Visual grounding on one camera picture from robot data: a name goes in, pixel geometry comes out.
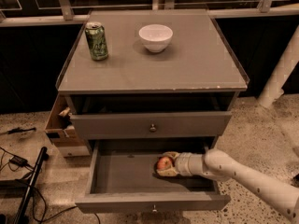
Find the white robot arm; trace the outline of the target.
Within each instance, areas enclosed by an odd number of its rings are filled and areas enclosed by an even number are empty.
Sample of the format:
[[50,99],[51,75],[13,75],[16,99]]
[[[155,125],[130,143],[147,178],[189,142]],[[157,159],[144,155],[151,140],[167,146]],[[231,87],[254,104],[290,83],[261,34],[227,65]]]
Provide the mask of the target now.
[[214,181],[232,178],[291,224],[299,224],[299,188],[251,169],[216,148],[205,154],[165,152],[156,163],[156,173],[163,177],[200,175]]

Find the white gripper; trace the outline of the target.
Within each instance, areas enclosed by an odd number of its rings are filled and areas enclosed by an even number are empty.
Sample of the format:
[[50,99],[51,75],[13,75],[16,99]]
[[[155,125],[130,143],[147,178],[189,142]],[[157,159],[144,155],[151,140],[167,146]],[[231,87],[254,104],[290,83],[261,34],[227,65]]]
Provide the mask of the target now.
[[163,154],[163,156],[175,160],[175,168],[171,167],[163,170],[157,169],[156,172],[159,176],[174,177],[177,175],[182,175],[182,176],[193,175],[192,169],[190,167],[192,153],[190,152],[178,153],[176,151],[167,151]]

